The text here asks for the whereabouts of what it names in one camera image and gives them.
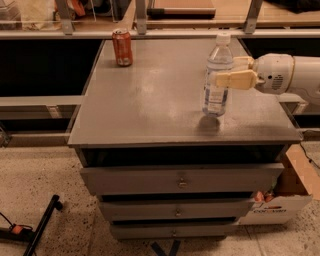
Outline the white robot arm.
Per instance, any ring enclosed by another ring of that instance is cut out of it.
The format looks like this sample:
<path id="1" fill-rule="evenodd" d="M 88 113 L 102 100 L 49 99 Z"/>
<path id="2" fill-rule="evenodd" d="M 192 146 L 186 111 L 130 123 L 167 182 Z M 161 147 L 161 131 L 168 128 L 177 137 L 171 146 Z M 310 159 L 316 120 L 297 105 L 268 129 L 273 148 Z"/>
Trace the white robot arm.
<path id="1" fill-rule="evenodd" d="M 214 72 L 209 81 L 217 88 L 249 90 L 261 93 L 298 95 L 309 104 L 320 104 L 320 58 L 269 53 L 253 59 L 233 58 L 229 70 Z"/>

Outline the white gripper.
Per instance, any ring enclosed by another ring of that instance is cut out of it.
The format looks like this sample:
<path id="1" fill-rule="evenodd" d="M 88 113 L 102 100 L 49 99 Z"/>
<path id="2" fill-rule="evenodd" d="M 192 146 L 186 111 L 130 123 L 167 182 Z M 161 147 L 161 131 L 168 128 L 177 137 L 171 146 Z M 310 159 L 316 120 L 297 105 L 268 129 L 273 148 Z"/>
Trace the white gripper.
<path id="1" fill-rule="evenodd" d="M 256 60 L 251 56 L 238 56 L 233 58 L 234 71 L 212 72 L 209 82 L 219 88 L 239 90 L 249 90 L 256 85 L 262 93 L 283 94 L 289 87 L 293 68 L 294 58 L 287 54 L 270 53 Z"/>

